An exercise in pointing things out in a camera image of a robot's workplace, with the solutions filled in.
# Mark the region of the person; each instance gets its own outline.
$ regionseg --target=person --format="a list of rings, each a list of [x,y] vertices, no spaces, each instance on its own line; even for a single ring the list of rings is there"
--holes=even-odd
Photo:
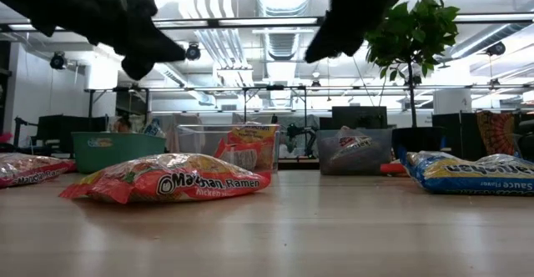
[[[132,132],[132,123],[129,120],[129,117],[123,116],[115,122],[113,125],[113,131],[118,133],[130,133]]]

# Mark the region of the green leaves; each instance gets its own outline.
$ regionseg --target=green leaves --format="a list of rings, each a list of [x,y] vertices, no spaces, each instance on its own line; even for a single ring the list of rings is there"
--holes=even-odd
[[[397,78],[397,71],[394,70],[390,73],[390,81],[395,81],[395,78]]]
[[[408,2],[394,6],[389,12],[389,18],[405,18],[408,15]]]
[[[418,42],[423,43],[425,41],[426,34],[423,30],[415,29],[411,32],[411,36],[413,36],[413,38]]]
[[[439,64],[434,57],[456,44],[458,28],[454,19],[459,11],[446,7],[443,0],[418,0],[412,9],[408,3],[394,6],[382,23],[365,35],[369,43],[367,61],[380,68],[380,78],[389,71],[390,81],[407,79],[398,69],[400,63],[417,64],[421,75],[427,76]]]

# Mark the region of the green plastic bin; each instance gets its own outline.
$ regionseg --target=green plastic bin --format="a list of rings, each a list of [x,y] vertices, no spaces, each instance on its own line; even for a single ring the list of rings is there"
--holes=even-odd
[[[83,174],[165,151],[165,138],[141,133],[73,132],[73,142],[76,167]]]

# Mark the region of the potted plant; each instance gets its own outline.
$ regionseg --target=potted plant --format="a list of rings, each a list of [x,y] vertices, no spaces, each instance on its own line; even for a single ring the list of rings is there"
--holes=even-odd
[[[414,74],[413,66],[421,68],[426,77],[439,64],[436,55],[443,55],[447,46],[456,43],[458,29],[454,19],[460,9],[446,7],[443,0],[418,0],[412,9],[408,3],[394,6],[379,27],[365,35],[369,42],[367,62],[380,68],[380,77],[403,78],[410,90],[412,128],[394,130],[393,146],[405,146],[409,151],[437,150],[441,146],[442,132],[437,128],[417,128],[414,88],[421,78]],[[407,76],[402,72],[408,67]]]

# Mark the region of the computer monitor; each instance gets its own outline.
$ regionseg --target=computer monitor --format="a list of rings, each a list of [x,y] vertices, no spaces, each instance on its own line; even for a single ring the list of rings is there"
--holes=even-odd
[[[386,107],[332,107],[332,128],[388,128]]]

